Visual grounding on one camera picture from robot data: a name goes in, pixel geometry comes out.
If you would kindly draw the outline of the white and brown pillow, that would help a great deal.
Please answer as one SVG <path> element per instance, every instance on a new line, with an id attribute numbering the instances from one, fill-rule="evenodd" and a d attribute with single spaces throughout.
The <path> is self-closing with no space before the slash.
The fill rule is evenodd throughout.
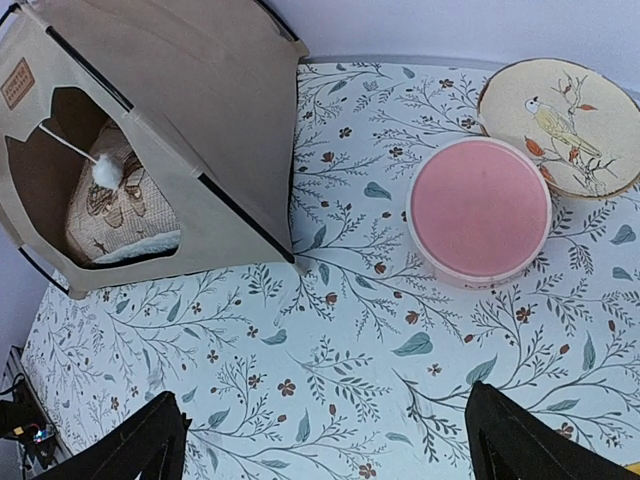
<path id="1" fill-rule="evenodd" d="M 177 216 L 113 120 L 105 122 L 90 154 L 107 154 L 124 167 L 115 190 L 98 186 L 85 166 L 69 201 L 65 240 L 81 266 L 115 264 L 170 254 L 181 239 Z"/>

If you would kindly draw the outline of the beige fabric pet tent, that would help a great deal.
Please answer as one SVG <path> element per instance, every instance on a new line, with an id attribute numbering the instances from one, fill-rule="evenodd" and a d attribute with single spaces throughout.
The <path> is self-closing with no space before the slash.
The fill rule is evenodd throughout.
<path id="1" fill-rule="evenodd" d="M 1 224 L 75 299 L 295 261 L 304 43 L 261 1 L 14 1 Z"/>

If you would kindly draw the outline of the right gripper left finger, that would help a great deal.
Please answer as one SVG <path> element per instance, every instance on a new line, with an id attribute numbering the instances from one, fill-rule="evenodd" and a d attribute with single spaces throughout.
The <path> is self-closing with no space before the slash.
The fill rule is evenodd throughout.
<path id="1" fill-rule="evenodd" d="M 191 420 L 164 391 L 88 449 L 40 479 L 180 479 Z"/>

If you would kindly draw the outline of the pink round pet bowl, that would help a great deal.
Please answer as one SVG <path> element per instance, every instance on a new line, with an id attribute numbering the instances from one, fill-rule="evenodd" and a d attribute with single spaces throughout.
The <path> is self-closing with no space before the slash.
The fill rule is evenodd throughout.
<path id="1" fill-rule="evenodd" d="M 427 270 L 479 290 L 517 278 L 532 263 L 550 232 L 552 205 L 524 153 L 476 136 L 443 145 L 420 163 L 406 214 Z"/>

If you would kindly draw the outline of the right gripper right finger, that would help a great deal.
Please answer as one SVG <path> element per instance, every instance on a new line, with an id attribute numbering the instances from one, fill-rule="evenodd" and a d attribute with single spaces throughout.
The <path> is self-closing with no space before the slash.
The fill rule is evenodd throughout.
<path id="1" fill-rule="evenodd" d="M 476 479 L 637 479 L 639 473 L 563 437 L 477 381 L 465 407 Z"/>

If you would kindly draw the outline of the black flexible tent pole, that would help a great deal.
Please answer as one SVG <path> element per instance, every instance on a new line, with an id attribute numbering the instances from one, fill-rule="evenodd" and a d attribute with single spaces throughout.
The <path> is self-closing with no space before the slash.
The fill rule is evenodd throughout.
<path id="1" fill-rule="evenodd" d="M 289 204 L 304 43 L 264 1 L 46 1 L 61 45 L 138 117 L 241 225 L 241 263 L 291 261 Z"/>

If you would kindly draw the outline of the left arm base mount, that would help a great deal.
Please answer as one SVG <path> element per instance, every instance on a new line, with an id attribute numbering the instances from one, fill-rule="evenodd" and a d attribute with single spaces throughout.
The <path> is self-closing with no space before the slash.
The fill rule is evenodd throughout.
<path id="1" fill-rule="evenodd" d="M 30 401 L 1 401 L 1 438 L 18 442 L 42 469 L 55 462 L 56 428 Z"/>

